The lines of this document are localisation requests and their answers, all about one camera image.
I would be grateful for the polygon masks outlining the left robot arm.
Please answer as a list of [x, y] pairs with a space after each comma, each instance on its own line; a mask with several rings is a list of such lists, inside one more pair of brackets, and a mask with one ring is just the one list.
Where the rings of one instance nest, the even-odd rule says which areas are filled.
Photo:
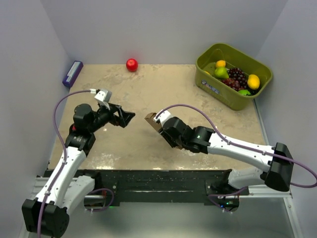
[[98, 194], [103, 188], [101, 180], [90, 176], [73, 180], [94, 145], [95, 131], [107, 123], [125, 128], [134, 116], [135, 113], [115, 104], [101, 105], [96, 112], [88, 104], [75, 108], [74, 124], [63, 144], [59, 163], [35, 198], [26, 199], [22, 205], [27, 231], [54, 238], [63, 236], [71, 213], [85, 195]]

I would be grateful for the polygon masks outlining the brown cardboard box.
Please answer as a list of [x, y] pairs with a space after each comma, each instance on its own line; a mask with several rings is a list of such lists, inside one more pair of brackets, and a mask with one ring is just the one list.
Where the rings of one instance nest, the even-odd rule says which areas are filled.
[[171, 148], [177, 148], [177, 149], [182, 149], [182, 146], [177, 145], [177, 143], [175, 141], [172, 140], [172, 138], [166, 134], [163, 131], [163, 128], [160, 126], [160, 124], [156, 124], [153, 121], [154, 116], [156, 115], [156, 113], [149, 113], [145, 116], [145, 120], [149, 123], [149, 125], [156, 131], [158, 132], [164, 139], [165, 141], [169, 144], [169, 146]]

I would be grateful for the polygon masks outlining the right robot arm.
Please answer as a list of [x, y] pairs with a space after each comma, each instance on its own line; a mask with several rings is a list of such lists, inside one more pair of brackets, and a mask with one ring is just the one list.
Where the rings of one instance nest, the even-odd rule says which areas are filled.
[[289, 191], [294, 164], [285, 144], [257, 145], [218, 134], [204, 126], [191, 128], [177, 117], [156, 121], [161, 125], [159, 134], [172, 148], [222, 155], [250, 165], [244, 170], [230, 170], [213, 186], [218, 192], [231, 195], [243, 187], [260, 184], [281, 192]]

